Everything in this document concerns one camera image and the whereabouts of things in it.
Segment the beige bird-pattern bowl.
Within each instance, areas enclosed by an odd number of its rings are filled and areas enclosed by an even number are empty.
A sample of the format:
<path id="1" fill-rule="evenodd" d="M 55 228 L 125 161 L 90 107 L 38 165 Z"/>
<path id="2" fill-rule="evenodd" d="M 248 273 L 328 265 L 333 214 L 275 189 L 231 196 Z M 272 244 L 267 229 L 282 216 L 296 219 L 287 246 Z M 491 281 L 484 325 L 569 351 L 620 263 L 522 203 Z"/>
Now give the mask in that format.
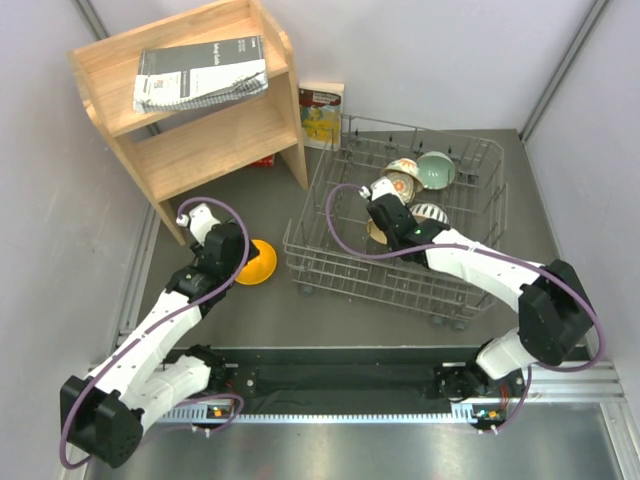
<path id="1" fill-rule="evenodd" d="M 387 245 L 388 239 L 386 234 L 374 223 L 372 219 L 366 222 L 365 230 L 367 235 L 375 242 L 381 245 Z"/>

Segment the grey wire dish rack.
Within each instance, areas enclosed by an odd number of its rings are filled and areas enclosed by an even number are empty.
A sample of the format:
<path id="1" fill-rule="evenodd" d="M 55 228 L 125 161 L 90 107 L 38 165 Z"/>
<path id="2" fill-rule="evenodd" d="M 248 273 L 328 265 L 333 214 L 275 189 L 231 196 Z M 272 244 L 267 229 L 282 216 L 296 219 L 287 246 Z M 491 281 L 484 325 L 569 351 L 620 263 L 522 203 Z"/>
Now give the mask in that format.
<path id="1" fill-rule="evenodd" d="M 453 165 L 442 169 L 439 188 L 418 188 L 413 204 L 440 207 L 461 234 L 498 248 L 508 199 L 498 143 L 345 115 L 340 132 L 321 152 L 299 219 L 284 235 L 286 264 L 301 291 L 326 289 L 413 310 L 456 330 L 496 304 L 495 297 L 450 275 L 399 258 L 375 258 L 385 252 L 385 241 L 351 187 L 370 185 L 394 160 L 429 152 L 447 155 Z"/>

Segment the yellow plastic bowl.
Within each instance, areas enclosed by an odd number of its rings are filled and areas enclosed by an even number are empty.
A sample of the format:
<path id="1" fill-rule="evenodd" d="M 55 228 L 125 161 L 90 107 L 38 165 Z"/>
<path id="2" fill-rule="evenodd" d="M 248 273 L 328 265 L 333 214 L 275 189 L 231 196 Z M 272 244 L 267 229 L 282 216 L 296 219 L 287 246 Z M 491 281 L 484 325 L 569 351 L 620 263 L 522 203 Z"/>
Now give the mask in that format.
<path id="1" fill-rule="evenodd" d="M 275 272 L 278 259 L 274 247 L 260 239 L 253 239 L 252 245 L 258 254 L 246 263 L 236 282 L 245 286 L 255 286 L 268 280 Z"/>

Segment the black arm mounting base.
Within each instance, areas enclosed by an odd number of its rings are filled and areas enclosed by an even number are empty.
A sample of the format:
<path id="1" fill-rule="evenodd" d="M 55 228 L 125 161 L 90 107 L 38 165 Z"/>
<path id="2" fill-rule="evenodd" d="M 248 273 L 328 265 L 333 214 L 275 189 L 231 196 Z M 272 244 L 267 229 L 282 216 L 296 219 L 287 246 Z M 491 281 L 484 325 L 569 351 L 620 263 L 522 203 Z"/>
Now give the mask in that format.
<path id="1" fill-rule="evenodd" d="M 256 415 L 446 413 L 477 399 L 504 409 L 524 391 L 523 374 L 500 380 L 471 371 L 474 347 L 207 347 L 205 391 L 235 393 Z"/>

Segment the black-white striped bowl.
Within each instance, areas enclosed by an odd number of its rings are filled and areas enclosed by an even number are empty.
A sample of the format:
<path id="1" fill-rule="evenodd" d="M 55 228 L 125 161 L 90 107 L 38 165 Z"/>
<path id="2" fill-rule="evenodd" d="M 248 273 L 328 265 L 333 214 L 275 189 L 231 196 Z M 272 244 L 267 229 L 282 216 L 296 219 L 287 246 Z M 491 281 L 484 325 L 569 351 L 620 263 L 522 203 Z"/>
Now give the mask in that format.
<path id="1" fill-rule="evenodd" d="M 410 212 L 418 223 L 434 220 L 446 225 L 450 224 L 449 217 L 444 210 L 433 203 L 416 203 L 410 207 Z"/>

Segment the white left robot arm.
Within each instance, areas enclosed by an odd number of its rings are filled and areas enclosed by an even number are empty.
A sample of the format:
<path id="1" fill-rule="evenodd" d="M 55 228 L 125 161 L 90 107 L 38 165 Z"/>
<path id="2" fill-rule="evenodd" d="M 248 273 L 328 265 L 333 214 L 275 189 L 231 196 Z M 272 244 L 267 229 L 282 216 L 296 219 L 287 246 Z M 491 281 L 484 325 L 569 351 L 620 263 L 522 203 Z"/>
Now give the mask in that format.
<path id="1" fill-rule="evenodd" d="M 155 305 L 109 358 L 60 389 L 60 463 L 73 470 L 69 446 L 111 467 L 123 465 L 150 428 L 174 407 L 202 393 L 216 396 L 227 374 L 206 347 L 196 346 L 158 368 L 189 330 L 223 300 L 248 261 L 259 254 L 240 220 L 190 220 L 196 242 L 190 264 L 176 271 Z"/>

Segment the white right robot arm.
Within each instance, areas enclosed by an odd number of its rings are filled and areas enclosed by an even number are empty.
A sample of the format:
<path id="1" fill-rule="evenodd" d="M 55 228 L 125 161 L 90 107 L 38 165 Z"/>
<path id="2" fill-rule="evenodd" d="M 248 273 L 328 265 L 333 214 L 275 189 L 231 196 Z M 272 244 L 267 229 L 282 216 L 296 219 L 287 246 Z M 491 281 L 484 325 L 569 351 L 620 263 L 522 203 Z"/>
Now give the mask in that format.
<path id="1" fill-rule="evenodd" d="M 391 255 L 475 286 L 517 314 L 518 326 L 489 340 L 471 361 L 466 380 L 474 393 L 490 395 L 507 374 L 534 363 L 561 371 L 594 326 L 595 311 L 569 263 L 510 257 L 468 239 L 445 221 L 415 219 L 392 194 L 369 200 L 366 209 L 385 234 Z"/>

